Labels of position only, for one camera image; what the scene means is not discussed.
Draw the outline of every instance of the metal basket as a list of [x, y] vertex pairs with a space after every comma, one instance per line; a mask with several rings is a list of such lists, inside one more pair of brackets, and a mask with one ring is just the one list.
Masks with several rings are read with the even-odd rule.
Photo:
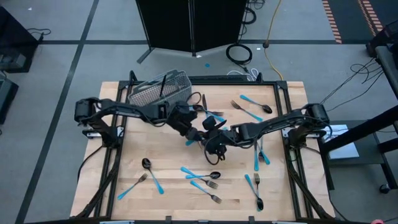
[[136, 86], [129, 95], [132, 105], [145, 106], [186, 101], [192, 93], [191, 81], [184, 71], [172, 70]]

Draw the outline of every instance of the wooden tabletop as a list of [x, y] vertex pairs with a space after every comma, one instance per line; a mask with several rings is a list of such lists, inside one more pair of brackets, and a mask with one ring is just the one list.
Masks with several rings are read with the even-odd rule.
[[[292, 108], [301, 108], [307, 103], [303, 83], [288, 82], [288, 86]], [[117, 87], [117, 82], [104, 82], [99, 97], [115, 100]], [[264, 120], [277, 116], [275, 96], [271, 86], [201, 85], [193, 86], [192, 91], [199, 91], [206, 95], [209, 110], [224, 112], [224, 118], [228, 120], [227, 127], [233, 124], [257, 122], [246, 113], [234, 109], [229, 103], [231, 100], [235, 100], [243, 108]], [[273, 113], [265, 114], [259, 106], [241, 100], [240, 94], [259, 103], [268, 104]], [[286, 108], [284, 104], [282, 105], [285, 113]], [[198, 118], [192, 122], [194, 127], [203, 130], [201, 122], [204, 119], [205, 115], [199, 113]], [[104, 120], [110, 124], [111, 116], [105, 117]], [[248, 220], [248, 216], [254, 216], [256, 221], [295, 220], [281, 133], [276, 131], [266, 134], [263, 139], [264, 152], [271, 164], [260, 164], [259, 195], [264, 201], [264, 209], [257, 212], [254, 194], [244, 178], [245, 174], [249, 174], [253, 179], [253, 148], [241, 149], [228, 146], [226, 160], [213, 166], [206, 161], [198, 144], [186, 146], [186, 139], [169, 126], [155, 128], [140, 119], [128, 118], [112, 219], [165, 220], [165, 216], [171, 215], [173, 220]], [[99, 138], [89, 140], [85, 157], [100, 145]], [[318, 149], [314, 139], [308, 139], [307, 145]], [[90, 158], [81, 170], [71, 215], [78, 214], [98, 189], [104, 155], [105, 149]], [[152, 171], [165, 193], [159, 194], [148, 173], [147, 180], [135, 186], [122, 200], [118, 200], [117, 195], [124, 192], [146, 172], [141, 165], [141, 160], [145, 157], [152, 162]], [[328, 198], [321, 157], [319, 154], [303, 149], [302, 160], [308, 189], [323, 208], [334, 216], [333, 207]], [[223, 202], [215, 203], [210, 196], [192, 186], [190, 181], [185, 179], [186, 173], [180, 171], [181, 166], [189, 168], [196, 174], [221, 172], [221, 177], [215, 180], [219, 185], [217, 190], [210, 189], [200, 180], [197, 183], [208, 189], [210, 193], [217, 195]], [[297, 189], [304, 217], [303, 197], [299, 188]], [[104, 194], [101, 214], [105, 214], [108, 194], [108, 191]]]

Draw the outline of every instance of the yellow cable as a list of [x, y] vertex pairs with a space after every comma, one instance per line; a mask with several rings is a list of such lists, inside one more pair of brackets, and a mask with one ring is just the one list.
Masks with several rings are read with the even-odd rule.
[[[266, 40], [266, 45], [267, 45], [267, 46], [269, 46], [269, 36], [271, 35], [272, 24], [274, 23], [275, 15], [276, 15], [276, 13], [277, 13], [277, 11], [278, 11], [278, 9], [279, 9], [279, 6], [280, 6], [281, 2], [282, 2], [282, 0], [279, 0], [278, 5], [277, 5], [276, 8], [275, 8], [274, 15], [272, 16], [271, 24], [269, 25], [269, 30], [268, 30], [267, 40]], [[283, 80], [283, 79], [284, 79], [284, 76], [278, 71], [278, 69], [275, 68], [275, 66], [272, 64], [271, 60], [269, 60], [268, 55], [267, 55], [266, 48], [264, 48], [264, 53], [265, 53], [265, 55], [266, 55], [266, 59], [268, 60], [269, 65], [271, 66], [271, 68], [272, 68], [276, 73], [278, 73], [280, 79]]]

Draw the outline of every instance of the gray floor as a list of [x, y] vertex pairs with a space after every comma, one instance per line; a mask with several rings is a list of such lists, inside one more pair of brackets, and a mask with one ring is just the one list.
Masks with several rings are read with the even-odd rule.
[[[26, 28], [50, 28], [47, 40], [79, 40], [91, 9], [90, 1], [0, 0], [3, 6]], [[243, 39], [264, 39], [276, 0], [268, 0], [257, 12], [257, 22], [248, 26]], [[88, 40], [143, 40], [136, 4], [130, 0], [99, 0]], [[275, 19], [274, 40], [333, 40], [320, 1], [285, 0]], [[14, 223], [32, 176], [40, 150], [71, 62], [76, 45], [41, 45], [29, 73], [12, 74], [20, 88], [0, 136], [0, 217], [2, 223]], [[257, 68], [265, 80], [277, 80], [265, 60], [260, 45], [248, 45], [253, 51], [249, 68]], [[76, 173], [83, 160], [87, 140], [73, 121], [74, 103], [87, 96], [98, 96], [103, 81], [128, 78], [134, 70], [138, 79], [147, 80], [170, 69], [185, 70], [188, 75], [222, 75], [239, 70], [225, 57], [225, 48], [200, 52], [201, 58], [169, 50], [155, 49], [142, 64], [136, 60], [147, 50], [145, 45], [85, 45], [76, 68], [60, 120], [50, 145], [25, 222], [68, 218], [76, 188]], [[234, 49], [235, 57], [245, 52]], [[348, 78], [353, 63], [369, 59], [362, 45], [272, 45], [269, 56], [288, 81], [303, 81], [310, 102], [321, 101]], [[326, 103], [331, 108], [346, 98], [362, 93], [370, 83], [358, 75]], [[382, 76], [363, 97], [330, 112], [332, 120], [368, 119], [395, 106], [396, 98]], [[395, 134], [381, 133], [381, 139]], [[398, 152], [387, 158], [398, 177]], [[336, 190], [331, 198], [350, 220], [368, 222], [397, 215], [398, 191], [379, 194], [385, 183], [378, 166], [332, 169]]]

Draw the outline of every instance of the spoon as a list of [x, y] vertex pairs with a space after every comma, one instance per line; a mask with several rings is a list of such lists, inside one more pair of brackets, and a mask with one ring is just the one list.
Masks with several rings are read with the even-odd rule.
[[256, 191], [254, 190], [253, 184], [251, 183], [251, 179], [249, 177], [249, 175], [245, 174], [244, 178], [246, 178], [247, 182], [250, 185], [251, 190], [253, 191], [254, 195], [257, 197], [256, 203], [257, 203], [257, 208], [258, 210], [263, 210], [264, 209], [264, 202], [262, 202], [262, 199], [258, 196], [258, 194], [256, 193]]
[[240, 95], [240, 97], [241, 97], [241, 99], [244, 99], [244, 100], [246, 100], [246, 101], [248, 101], [248, 102], [250, 102], [250, 103], [254, 103], [254, 104], [257, 104], [257, 105], [261, 106], [261, 107], [262, 107], [262, 110], [265, 111], [266, 113], [269, 113], [269, 114], [272, 113], [272, 109], [271, 109], [271, 107], [269, 107], [268, 105], [261, 105], [261, 104], [259, 104], [259, 103], [256, 103], [256, 102], [250, 100], [250, 99], [249, 99], [247, 96], [245, 96], [245, 95]]
[[152, 177], [154, 178], [154, 182], [156, 184], [157, 190], [159, 191], [160, 194], [164, 194], [164, 190], [163, 188], [160, 186], [159, 182], [157, 181], [157, 179], [155, 178], [154, 174], [152, 173], [152, 171], [150, 171], [150, 160], [147, 158], [143, 158], [142, 159], [142, 166], [143, 168], [149, 170], [150, 174], [152, 175]]
[[[218, 179], [220, 176], [221, 176], [220, 172], [217, 172], [217, 171], [211, 172], [210, 175], [198, 175], [198, 177], [210, 177], [212, 179]], [[196, 178], [196, 177], [192, 176], [192, 175], [186, 175], [185, 178], [186, 179], [193, 179], [193, 178]]]

